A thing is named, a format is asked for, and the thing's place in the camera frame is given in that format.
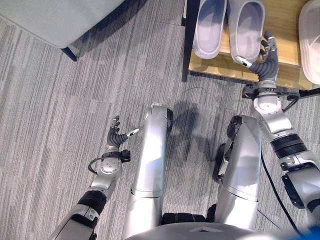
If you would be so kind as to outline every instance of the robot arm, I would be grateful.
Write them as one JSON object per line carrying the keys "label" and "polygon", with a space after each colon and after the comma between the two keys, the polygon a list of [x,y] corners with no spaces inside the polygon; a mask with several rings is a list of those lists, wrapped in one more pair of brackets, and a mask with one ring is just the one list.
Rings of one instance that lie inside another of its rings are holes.
{"label": "robot arm", "polygon": [[[55,229],[49,240],[95,240],[94,229],[101,212],[110,199],[117,179],[122,173],[122,163],[130,161],[130,151],[119,151],[120,145],[139,129],[125,134],[118,134],[119,116],[112,119],[107,136],[106,153],[101,158],[94,159],[88,166],[96,174],[92,184],[67,216]],[[91,168],[91,164],[101,160],[98,171]]]}
{"label": "robot arm", "polygon": [[237,56],[235,60],[258,75],[257,87],[247,85],[242,97],[253,100],[251,112],[272,145],[279,163],[286,173],[282,176],[284,187],[293,205],[306,209],[309,225],[320,226],[320,161],[307,149],[282,109],[280,97],[298,100],[298,95],[277,91],[278,50],[275,38],[268,32],[261,43],[263,63],[250,62]]}

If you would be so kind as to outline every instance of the gray slipper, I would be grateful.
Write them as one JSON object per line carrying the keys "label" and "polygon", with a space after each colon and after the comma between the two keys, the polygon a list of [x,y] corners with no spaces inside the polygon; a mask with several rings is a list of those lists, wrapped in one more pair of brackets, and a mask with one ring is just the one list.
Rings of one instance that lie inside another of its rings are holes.
{"label": "gray slipper", "polygon": [[320,85],[320,0],[308,1],[301,10],[299,42],[304,75]]}
{"label": "gray slipper", "polygon": [[230,53],[235,59],[242,56],[257,60],[266,10],[261,0],[228,0],[227,16],[230,34]]}
{"label": "gray slipper", "polygon": [[227,0],[201,0],[193,49],[202,59],[213,59],[220,50]]}

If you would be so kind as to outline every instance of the metal leg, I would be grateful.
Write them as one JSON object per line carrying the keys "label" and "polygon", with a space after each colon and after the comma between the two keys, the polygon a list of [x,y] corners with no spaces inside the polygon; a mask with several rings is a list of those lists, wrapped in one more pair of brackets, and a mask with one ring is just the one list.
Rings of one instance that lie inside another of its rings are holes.
{"label": "metal leg", "polygon": [[69,58],[72,59],[72,61],[76,62],[77,57],[74,55],[74,53],[70,50],[70,48],[61,48],[62,52],[64,52]]}
{"label": "metal leg", "polygon": [[301,99],[320,96],[320,87],[312,89],[312,90],[300,90],[299,93],[300,93]]}
{"label": "metal leg", "polygon": [[200,0],[187,0],[184,32],[182,82],[187,82],[192,45],[195,37]]}
{"label": "metal leg", "polygon": [[123,238],[160,225],[165,188],[165,148],[173,114],[153,105],[143,124],[142,151],[125,212]]}
{"label": "metal leg", "polygon": [[222,168],[225,172],[214,222],[253,229],[258,209],[262,132],[255,118],[242,115],[232,118],[227,135],[224,156],[228,156],[228,164]]}

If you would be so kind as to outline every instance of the chair seat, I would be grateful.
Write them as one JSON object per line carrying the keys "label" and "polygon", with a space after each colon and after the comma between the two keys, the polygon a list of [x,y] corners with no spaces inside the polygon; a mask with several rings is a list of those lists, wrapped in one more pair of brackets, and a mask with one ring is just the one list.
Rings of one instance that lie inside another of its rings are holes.
{"label": "chair seat", "polygon": [[64,49],[124,0],[1,0],[0,17]]}

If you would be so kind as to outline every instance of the black metal frame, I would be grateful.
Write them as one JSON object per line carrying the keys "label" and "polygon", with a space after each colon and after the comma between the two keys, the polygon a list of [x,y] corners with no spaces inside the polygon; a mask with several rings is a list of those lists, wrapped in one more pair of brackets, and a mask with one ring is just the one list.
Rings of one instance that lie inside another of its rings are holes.
{"label": "black metal frame", "polygon": [[72,61],[76,62],[77,57],[74,55],[74,53],[70,50],[70,48],[61,48],[62,52],[64,52],[69,58],[71,58]]}
{"label": "black metal frame", "polygon": [[188,78],[189,63],[194,43],[195,30],[199,12],[200,0],[187,0],[186,2],[186,19],[184,32],[184,50],[183,50],[183,66],[182,66],[182,82],[186,83]]}
{"label": "black metal frame", "polygon": [[299,94],[300,94],[301,99],[320,96],[320,87],[312,89],[312,90],[299,90]]}

